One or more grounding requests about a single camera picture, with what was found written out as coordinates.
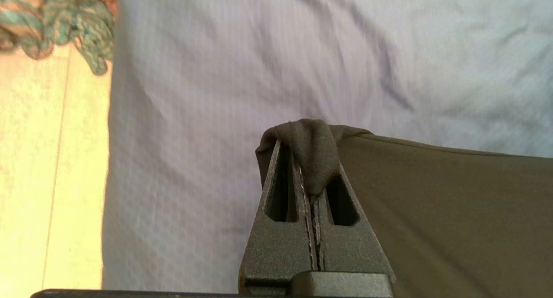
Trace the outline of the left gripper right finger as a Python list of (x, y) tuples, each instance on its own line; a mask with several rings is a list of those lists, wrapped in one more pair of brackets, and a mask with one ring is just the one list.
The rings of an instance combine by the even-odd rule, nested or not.
[(312, 198), (312, 229), (318, 270), (393, 272), (343, 166), (322, 194)]

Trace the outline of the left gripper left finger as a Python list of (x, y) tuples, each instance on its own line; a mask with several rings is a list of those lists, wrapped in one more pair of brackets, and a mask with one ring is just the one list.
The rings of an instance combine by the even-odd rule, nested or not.
[(313, 243), (301, 170), (289, 148), (278, 141), (245, 247), (239, 287), (288, 287), (296, 274), (316, 269)]

